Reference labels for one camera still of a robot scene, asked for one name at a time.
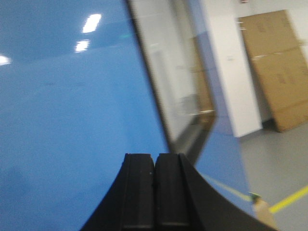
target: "floor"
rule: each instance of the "floor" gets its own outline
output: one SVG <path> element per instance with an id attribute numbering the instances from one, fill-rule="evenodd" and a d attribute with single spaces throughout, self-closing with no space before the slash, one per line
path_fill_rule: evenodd
<path id="1" fill-rule="evenodd" d="M 273 123 L 241 139 L 251 191 L 273 206 L 308 186 L 308 123 L 284 133 Z M 281 231 L 308 230 L 308 194 L 274 213 Z"/>

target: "cardboard box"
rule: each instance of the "cardboard box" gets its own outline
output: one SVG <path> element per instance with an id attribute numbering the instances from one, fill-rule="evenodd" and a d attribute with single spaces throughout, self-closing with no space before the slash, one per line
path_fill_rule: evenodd
<path id="1" fill-rule="evenodd" d="M 286 11 L 243 17 L 240 22 L 278 131 L 308 121 L 308 67 Z"/>

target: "yellow tape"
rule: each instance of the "yellow tape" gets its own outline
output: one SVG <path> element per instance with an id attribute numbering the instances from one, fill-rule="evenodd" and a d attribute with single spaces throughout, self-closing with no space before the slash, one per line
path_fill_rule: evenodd
<path id="1" fill-rule="evenodd" d="M 301 190 L 295 192 L 294 194 L 288 196 L 287 198 L 283 199 L 282 201 L 278 202 L 274 206 L 272 206 L 269 210 L 271 213 L 278 213 L 280 210 L 284 209 L 285 207 L 289 206 L 290 204 L 298 201 L 302 197 L 308 194 L 308 185 Z"/>

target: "glossy blue surface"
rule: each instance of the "glossy blue surface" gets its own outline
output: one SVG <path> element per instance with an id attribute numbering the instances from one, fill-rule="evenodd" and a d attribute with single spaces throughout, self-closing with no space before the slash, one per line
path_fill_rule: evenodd
<path id="1" fill-rule="evenodd" d="M 200 50 L 217 111 L 216 122 L 195 167 L 202 175 L 215 180 L 209 181 L 209 183 L 224 197 L 246 213 L 254 216 L 252 203 L 238 196 L 238 194 L 249 195 L 249 186 L 241 158 L 240 145 L 232 133 L 217 66 L 211 49 L 210 34 L 204 20 L 202 20 L 204 16 L 201 12 L 199 0 L 190 0 L 189 3 L 193 19 L 196 22 Z"/>
<path id="2" fill-rule="evenodd" d="M 247 193 L 199 1 L 189 2 L 218 110 L 196 167 Z M 91 14 L 102 18 L 82 33 Z M 0 65 L 0 230 L 78 230 L 125 153 L 168 151 L 133 33 L 121 0 L 0 1 L 0 54 L 11 60 Z"/>

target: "white wall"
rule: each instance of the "white wall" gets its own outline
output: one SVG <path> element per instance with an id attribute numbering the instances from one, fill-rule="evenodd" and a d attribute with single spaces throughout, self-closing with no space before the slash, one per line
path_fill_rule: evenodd
<path id="1" fill-rule="evenodd" d="M 260 130 L 261 119 L 232 0 L 203 0 L 233 133 Z"/>
<path id="2" fill-rule="evenodd" d="M 308 43 L 308 0 L 203 0 L 206 21 L 235 136 L 261 129 L 272 117 L 257 77 L 250 70 L 236 18 L 288 10 L 300 40 Z M 308 58 L 308 46 L 302 50 Z"/>

